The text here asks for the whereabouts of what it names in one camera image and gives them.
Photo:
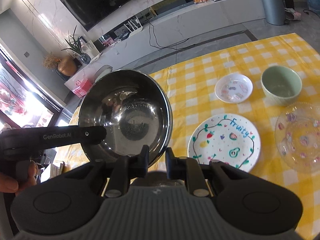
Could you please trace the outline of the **person's left hand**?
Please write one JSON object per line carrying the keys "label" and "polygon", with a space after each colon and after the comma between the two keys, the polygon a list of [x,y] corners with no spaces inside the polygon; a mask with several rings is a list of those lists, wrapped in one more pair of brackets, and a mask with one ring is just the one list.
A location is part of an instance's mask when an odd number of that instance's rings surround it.
{"label": "person's left hand", "polygon": [[0,191],[2,193],[14,193],[16,196],[23,190],[35,186],[38,174],[38,167],[34,161],[31,161],[28,167],[28,178],[25,182],[19,183],[16,179],[1,173]]}

